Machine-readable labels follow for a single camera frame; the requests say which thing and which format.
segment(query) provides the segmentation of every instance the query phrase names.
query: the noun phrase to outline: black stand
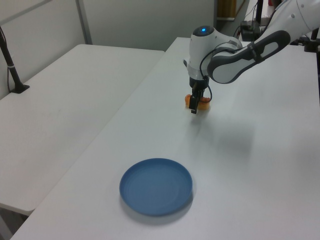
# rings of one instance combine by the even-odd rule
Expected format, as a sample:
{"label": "black stand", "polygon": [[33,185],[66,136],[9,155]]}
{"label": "black stand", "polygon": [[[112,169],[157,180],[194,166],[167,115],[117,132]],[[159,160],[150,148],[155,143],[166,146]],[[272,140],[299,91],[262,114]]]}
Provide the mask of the black stand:
{"label": "black stand", "polygon": [[320,42],[317,40],[319,28],[312,31],[310,41],[304,45],[304,51],[308,53],[317,53]]}
{"label": "black stand", "polygon": [[262,32],[261,26],[261,16],[262,8],[264,5],[264,0],[258,0],[256,4],[256,14],[255,21],[242,21],[240,24],[240,31],[242,35],[242,40],[247,42],[253,42],[260,38]]}
{"label": "black stand", "polygon": [[10,70],[11,76],[13,78],[15,88],[11,91],[12,93],[20,94],[27,90],[29,88],[28,85],[23,85],[22,82],[20,81],[19,75],[17,73],[16,67],[12,61],[12,58],[10,56],[7,43],[5,40],[5,36],[2,35],[0,32],[0,48],[3,53],[4,59],[6,61],[6,64]]}
{"label": "black stand", "polygon": [[261,16],[262,16],[262,8],[264,6],[264,0],[258,0],[256,5],[256,14],[255,14],[255,20],[259,25],[261,25]]}

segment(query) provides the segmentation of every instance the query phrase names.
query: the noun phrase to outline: white surface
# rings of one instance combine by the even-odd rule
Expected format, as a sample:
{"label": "white surface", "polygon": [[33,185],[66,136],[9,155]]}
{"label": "white surface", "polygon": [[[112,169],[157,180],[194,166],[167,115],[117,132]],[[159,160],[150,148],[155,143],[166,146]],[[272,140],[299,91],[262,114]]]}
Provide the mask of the white surface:
{"label": "white surface", "polygon": [[48,0],[0,0],[0,25]]}
{"label": "white surface", "polygon": [[214,0],[83,0],[95,45],[167,50],[214,24]]}
{"label": "white surface", "polygon": [[[10,0],[21,6],[30,1]],[[76,45],[85,43],[74,0],[52,0],[1,27],[23,83]],[[7,64],[0,51],[0,99],[7,94]]]}
{"label": "white surface", "polygon": [[[314,19],[320,22],[320,15],[316,16]],[[287,32],[291,42],[310,31],[305,22],[305,13],[301,13],[301,8],[296,1],[287,1],[275,12],[272,21],[263,33],[263,37],[259,38],[256,43],[277,31]]]}
{"label": "white surface", "polygon": [[320,0],[297,0],[297,5],[306,25],[311,31],[320,27]]}
{"label": "white surface", "polygon": [[[173,43],[12,240],[319,239],[316,55],[288,46],[232,84],[211,81],[210,111],[193,115],[188,50]],[[120,198],[124,172],[154,157],[193,178],[176,214],[143,216]]]}
{"label": "white surface", "polygon": [[78,45],[0,101],[0,207],[30,214],[163,52]]}
{"label": "white surface", "polygon": [[236,6],[235,6],[235,12],[236,12],[236,13],[240,10],[240,7],[243,5],[243,3],[244,3],[245,1],[246,1],[246,0],[237,0],[237,1],[236,1]]}
{"label": "white surface", "polygon": [[217,17],[216,19],[219,21],[234,21],[235,20],[234,17]]}

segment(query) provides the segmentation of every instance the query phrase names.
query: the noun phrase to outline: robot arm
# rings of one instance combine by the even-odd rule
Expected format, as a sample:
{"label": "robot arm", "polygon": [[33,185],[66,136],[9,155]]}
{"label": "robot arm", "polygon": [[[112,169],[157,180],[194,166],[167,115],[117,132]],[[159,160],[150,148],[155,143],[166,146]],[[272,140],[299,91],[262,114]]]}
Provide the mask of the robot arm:
{"label": "robot arm", "polygon": [[225,36],[214,28],[197,28],[191,35],[190,58],[188,62],[184,61],[192,87],[191,112],[197,112],[198,102],[208,87],[207,75],[220,84],[232,83],[244,71],[318,28],[319,13],[320,0],[285,0],[274,12],[262,36],[244,48],[236,38]]}

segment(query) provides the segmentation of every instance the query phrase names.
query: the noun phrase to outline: orange object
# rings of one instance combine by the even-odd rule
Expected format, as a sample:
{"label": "orange object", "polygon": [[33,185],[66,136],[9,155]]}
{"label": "orange object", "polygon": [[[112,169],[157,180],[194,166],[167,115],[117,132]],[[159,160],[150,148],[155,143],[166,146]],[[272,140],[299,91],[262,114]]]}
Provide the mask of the orange object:
{"label": "orange object", "polygon": [[[187,96],[185,96],[184,101],[185,101],[185,106],[187,108],[189,108],[189,104],[190,104],[190,97],[191,95],[188,94]],[[198,103],[198,110],[208,110],[210,107],[210,98],[209,97],[201,97],[200,99],[201,101]]]}

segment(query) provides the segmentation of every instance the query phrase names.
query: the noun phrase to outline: white table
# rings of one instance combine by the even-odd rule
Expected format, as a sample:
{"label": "white table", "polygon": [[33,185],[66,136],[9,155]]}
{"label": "white table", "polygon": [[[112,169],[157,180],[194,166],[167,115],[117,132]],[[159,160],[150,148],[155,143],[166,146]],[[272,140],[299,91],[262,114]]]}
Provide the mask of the white table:
{"label": "white table", "polygon": [[78,45],[3,98],[0,207],[29,215],[163,54]]}
{"label": "white table", "polygon": [[[211,81],[211,109],[194,115],[188,49],[176,39],[12,240],[319,239],[316,55],[288,46],[232,84]],[[189,170],[186,208],[149,217],[123,203],[122,175],[148,158]]]}

